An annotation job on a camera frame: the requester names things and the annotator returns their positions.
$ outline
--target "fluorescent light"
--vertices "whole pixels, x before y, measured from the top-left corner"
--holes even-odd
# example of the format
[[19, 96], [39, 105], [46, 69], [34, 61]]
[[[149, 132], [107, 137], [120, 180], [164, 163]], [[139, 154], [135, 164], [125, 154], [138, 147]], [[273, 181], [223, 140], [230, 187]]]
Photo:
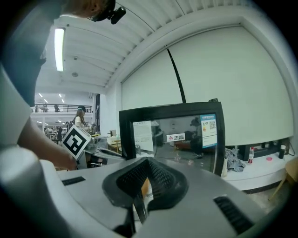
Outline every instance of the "fluorescent light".
[[64, 29], [57, 28], [55, 29], [55, 59], [57, 70], [63, 71], [63, 40], [64, 40]]

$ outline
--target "chair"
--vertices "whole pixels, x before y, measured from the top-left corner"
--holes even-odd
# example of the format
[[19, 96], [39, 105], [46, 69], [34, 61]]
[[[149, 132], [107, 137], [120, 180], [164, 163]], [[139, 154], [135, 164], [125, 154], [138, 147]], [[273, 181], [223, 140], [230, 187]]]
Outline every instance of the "chair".
[[292, 159], [291, 161], [285, 164], [285, 177], [280, 182], [280, 184], [278, 185], [274, 193], [271, 195], [271, 197], [268, 199], [269, 201], [273, 199], [275, 194], [279, 191], [279, 189], [286, 180], [289, 182], [290, 185], [298, 183], [298, 157]]

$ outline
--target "black vent grille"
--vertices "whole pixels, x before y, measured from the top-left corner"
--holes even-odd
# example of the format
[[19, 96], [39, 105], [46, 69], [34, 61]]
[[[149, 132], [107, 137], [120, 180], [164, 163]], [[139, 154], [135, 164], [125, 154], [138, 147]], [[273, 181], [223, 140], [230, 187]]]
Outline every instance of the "black vent grille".
[[253, 226], [253, 223], [227, 196], [217, 197], [214, 201], [238, 234], [243, 233]]

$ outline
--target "black monitor frame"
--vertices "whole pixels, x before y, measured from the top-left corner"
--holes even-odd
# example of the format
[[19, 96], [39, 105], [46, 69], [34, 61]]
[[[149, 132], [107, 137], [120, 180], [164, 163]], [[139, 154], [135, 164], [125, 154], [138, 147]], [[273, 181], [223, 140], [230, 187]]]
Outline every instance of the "black monitor frame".
[[216, 115], [217, 146], [214, 173], [220, 176], [223, 170], [225, 154], [224, 114], [220, 102], [181, 103], [119, 111], [122, 156], [126, 160], [136, 157], [133, 128], [134, 122], [202, 114]]

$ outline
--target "white window shade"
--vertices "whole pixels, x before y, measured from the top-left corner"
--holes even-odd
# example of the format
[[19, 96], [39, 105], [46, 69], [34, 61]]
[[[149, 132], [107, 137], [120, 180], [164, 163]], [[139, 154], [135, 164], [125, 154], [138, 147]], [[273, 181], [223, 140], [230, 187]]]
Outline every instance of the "white window shade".
[[122, 109], [182, 103], [167, 51], [150, 59], [122, 84]]
[[244, 28], [202, 33], [169, 50], [187, 102], [222, 102], [226, 145], [293, 135], [284, 81], [270, 55]]

